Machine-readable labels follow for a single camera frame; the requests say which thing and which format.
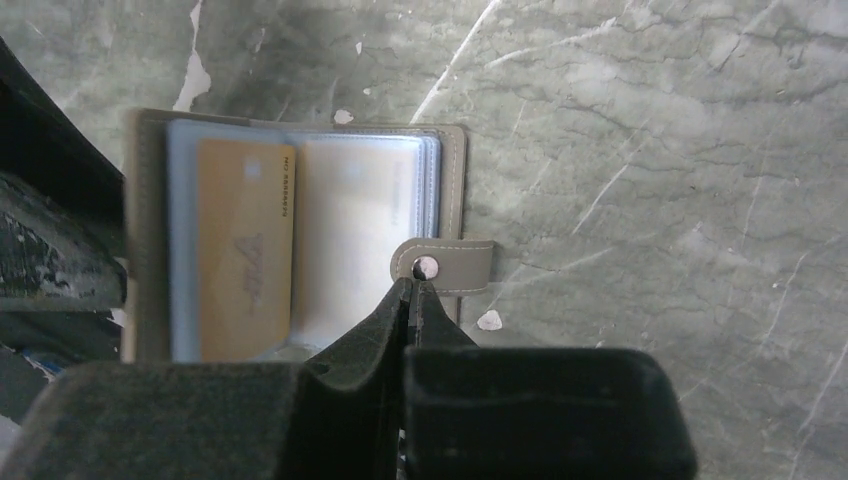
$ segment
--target gray marble surface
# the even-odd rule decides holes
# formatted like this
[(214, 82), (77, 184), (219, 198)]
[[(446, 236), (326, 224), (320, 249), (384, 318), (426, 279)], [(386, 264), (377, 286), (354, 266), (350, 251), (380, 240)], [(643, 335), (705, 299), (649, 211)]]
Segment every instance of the gray marble surface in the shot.
[(0, 35), (118, 165), (135, 105), (466, 125), (475, 339), (650, 352), (701, 478), (848, 476), (848, 1), (4, 0)]

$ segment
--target card holder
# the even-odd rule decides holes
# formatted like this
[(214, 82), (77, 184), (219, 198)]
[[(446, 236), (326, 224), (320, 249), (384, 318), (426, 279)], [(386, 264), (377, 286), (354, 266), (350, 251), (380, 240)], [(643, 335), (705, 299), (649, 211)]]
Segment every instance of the card holder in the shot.
[(459, 127), (303, 125), (217, 117), (183, 112), (139, 109), (130, 115), (126, 164), (126, 221), (128, 253), (128, 325), (124, 330), (125, 361), (172, 360), (169, 295), (169, 206), (167, 129), (178, 119), (221, 125), (278, 129), (285, 135), (359, 134), (362, 136), (416, 136), (432, 138), (427, 148), (440, 149), (438, 195), (425, 199), (438, 212), (435, 238), (412, 238), (395, 250), (389, 265), (373, 265), (395, 279), (412, 276), (416, 260), (439, 265), (432, 279), (446, 311), (458, 319), (460, 296), (486, 288), (493, 242), (461, 240), (462, 196), (465, 173), (465, 133)]

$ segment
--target card wallet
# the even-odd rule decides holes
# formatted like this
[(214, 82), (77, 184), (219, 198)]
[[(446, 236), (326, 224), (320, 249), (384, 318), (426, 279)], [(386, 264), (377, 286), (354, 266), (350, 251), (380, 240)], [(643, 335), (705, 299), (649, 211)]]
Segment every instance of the card wallet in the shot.
[[(127, 326), (122, 339), (122, 356), (125, 361), (170, 361), (172, 354), (172, 295), (169, 292), (169, 259), (173, 252), (169, 250), (169, 208), (168, 208), (168, 171), (167, 171), (167, 128), (171, 121), (178, 119), (198, 120), (223, 125), (256, 127), (257, 129), (279, 129), (286, 132), (338, 132), (367, 135), (415, 135), (429, 136), (438, 139), (441, 148), (441, 162), (438, 171), (438, 199), (436, 202), (438, 219), (436, 221), (438, 235), (433, 238), (411, 238), (400, 242), (394, 250), (391, 260), (384, 264), (370, 266), (378, 275), (387, 278), (412, 276), (413, 262), (421, 256), (430, 256), (439, 264), (439, 273), (432, 279), (433, 285), (442, 298), (445, 310), (455, 321), (459, 315), (459, 297), (474, 295), (484, 291), (488, 285), (489, 272), (492, 262), (494, 243), (490, 240), (469, 240), (462, 238), (462, 199), (464, 189), (464, 174), (466, 160), (466, 137), (464, 131), (456, 126), (415, 125), (408, 127), (396, 126), (365, 126), (365, 125), (303, 125), (279, 122), (266, 122), (244, 118), (219, 117), (199, 115), (184, 112), (172, 112), (152, 109), (138, 109), (129, 117), (127, 145), (127, 186), (126, 186), (126, 229), (129, 243), (128, 251), (128, 298)], [(297, 178), (308, 171), (308, 165), (295, 162), (297, 165), (294, 189), (299, 195)], [(231, 166), (242, 169), (244, 165)], [(295, 201), (295, 218), (299, 214), (298, 202)], [(198, 211), (204, 207), (200, 204), (211, 204), (213, 199), (198, 197)], [(298, 231), (295, 228), (294, 263), (298, 259)], [(242, 246), (250, 251), (246, 238)], [(198, 242), (202, 252), (216, 248), (211, 242)], [(214, 318), (211, 310), (218, 308), (214, 302), (209, 302), (201, 295), (203, 307), (200, 315), (202, 324), (208, 318)], [(227, 308), (250, 308), (250, 300), (245, 300), (240, 307), (233, 305)], [(284, 311), (284, 302), (273, 308)], [(284, 315), (270, 317), (283, 318)], [(216, 326), (215, 322), (209, 327), (201, 327), (203, 332)], [(228, 334), (223, 327), (216, 331), (221, 337), (216, 348), (237, 349), (229, 345)], [(273, 332), (267, 338), (279, 339), (288, 331), (285, 321), (276, 325), (266, 325), (265, 332)], [(298, 325), (292, 325), (293, 331)], [(203, 354), (203, 360), (215, 357)]]

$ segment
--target card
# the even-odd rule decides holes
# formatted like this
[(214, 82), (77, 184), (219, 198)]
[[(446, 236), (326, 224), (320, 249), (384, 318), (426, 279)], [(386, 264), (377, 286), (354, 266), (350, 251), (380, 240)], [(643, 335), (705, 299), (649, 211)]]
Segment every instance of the card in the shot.
[(403, 143), (301, 145), (293, 342), (326, 347), (392, 286), (387, 266), (420, 218), (417, 156)]
[(197, 293), (202, 361), (247, 360), (291, 322), (294, 147), (201, 139)]

